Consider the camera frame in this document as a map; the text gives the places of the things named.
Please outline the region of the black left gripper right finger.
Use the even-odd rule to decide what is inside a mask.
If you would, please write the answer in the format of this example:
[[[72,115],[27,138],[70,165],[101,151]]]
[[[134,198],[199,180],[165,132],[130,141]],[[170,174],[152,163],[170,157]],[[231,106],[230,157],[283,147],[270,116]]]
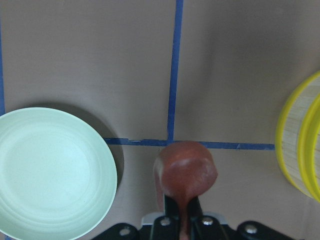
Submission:
[[[204,214],[194,197],[187,205],[191,240],[291,240],[292,238],[260,222],[248,220],[232,229],[217,217]]]

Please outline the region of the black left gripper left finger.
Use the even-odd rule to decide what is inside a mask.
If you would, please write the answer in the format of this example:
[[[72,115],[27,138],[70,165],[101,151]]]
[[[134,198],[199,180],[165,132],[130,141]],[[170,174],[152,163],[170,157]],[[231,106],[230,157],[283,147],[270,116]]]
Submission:
[[[170,197],[164,197],[164,211],[146,214],[141,228],[129,223],[117,223],[99,235],[95,240],[178,240],[180,217],[178,205]]]

